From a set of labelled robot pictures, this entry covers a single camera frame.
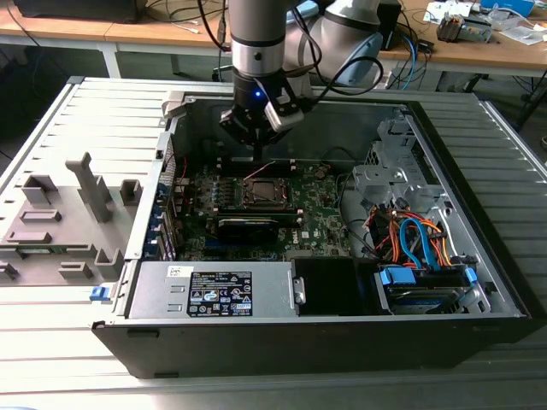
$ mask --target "blue connector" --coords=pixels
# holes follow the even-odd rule
[[[379,273],[382,284],[416,284],[412,269],[404,266],[388,266]]]
[[[105,302],[109,301],[110,289],[105,286],[95,286],[89,295],[89,300],[92,302]]]
[[[421,247],[424,250],[424,256],[426,257],[427,265],[429,265],[433,269],[433,271],[440,270],[440,266],[435,260],[435,254],[431,251],[431,248],[429,248],[429,240],[427,239],[426,227],[423,226],[420,221],[415,220],[414,218],[404,220],[401,224],[399,236],[401,237],[401,248],[403,249],[403,252],[410,258],[410,260],[412,260],[416,264],[416,267],[418,269],[421,269],[421,262],[412,254],[412,252],[410,252],[407,245],[406,229],[407,225],[411,223],[416,225],[416,227],[418,228],[418,232],[420,233]]]
[[[470,284],[474,284],[475,282],[478,281],[477,273],[475,273],[475,270],[472,267],[466,267],[465,275],[468,277]]]

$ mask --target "desk leg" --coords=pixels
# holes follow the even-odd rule
[[[111,79],[120,79],[120,67],[118,66],[118,59],[116,58],[116,51],[118,48],[115,43],[103,43],[99,45],[99,49],[103,53],[104,63],[106,69],[109,71],[109,77]]]

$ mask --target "wire bundle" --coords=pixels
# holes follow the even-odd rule
[[[370,227],[376,212],[377,212],[377,209],[373,208],[367,222],[368,227]],[[450,257],[448,256],[448,252],[446,250],[446,238],[445,237],[430,237],[431,235],[434,235],[434,234],[437,234],[437,236],[438,234],[442,235],[444,234],[444,232],[438,226],[434,225],[431,220],[427,220],[423,218],[422,216],[409,211],[395,211],[395,210],[392,211],[392,217],[388,225],[389,235],[385,237],[382,240],[382,242],[380,242],[376,246],[376,248],[374,248],[373,251],[375,253],[375,256],[379,259],[384,259],[384,260],[389,258],[388,261],[391,263],[402,262],[403,266],[405,267],[412,267],[414,269],[420,267],[420,262],[417,262],[418,259],[415,257],[415,255],[407,252],[407,250],[405,249],[406,238],[405,239],[401,238],[401,236],[406,233],[407,228],[413,229],[413,230],[416,229],[419,231],[420,230],[419,226],[407,224],[408,226],[405,226],[404,230],[399,231],[402,225],[400,224],[400,222],[408,220],[408,219],[411,219],[414,222],[417,222],[417,224],[420,224],[426,227],[426,229],[431,230],[430,232],[427,233],[426,240],[429,241],[429,243],[431,244],[434,250],[434,254],[437,258],[437,263],[439,264],[440,267],[451,267],[452,263],[450,262]],[[391,248],[388,249],[387,251],[384,251],[383,249],[385,248],[388,242],[391,244]],[[408,261],[403,260],[403,255],[401,252],[402,249],[404,250],[404,253],[408,256],[408,259],[409,259]]]

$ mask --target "metal bracket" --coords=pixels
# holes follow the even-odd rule
[[[297,305],[306,304],[306,288],[304,286],[303,278],[293,278],[292,280],[292,293],[294,295],[294,302]]]
[[[163,118],[169,119],[185,112],[185,92],[167,91],[162,101]]]

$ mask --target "blue latch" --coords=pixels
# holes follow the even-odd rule
[[[416,278],[409,267],[389,266],[379,276],[382,284],[416,284]]]
[[[468,277],[470,284],[477,282],[477,273],[475,273],[475,270],[472,267],[466,267],[465,274]]]
[[[95,286],[89,295],[89,300],[92,302],[109,301],[109,288],[106,286]]]

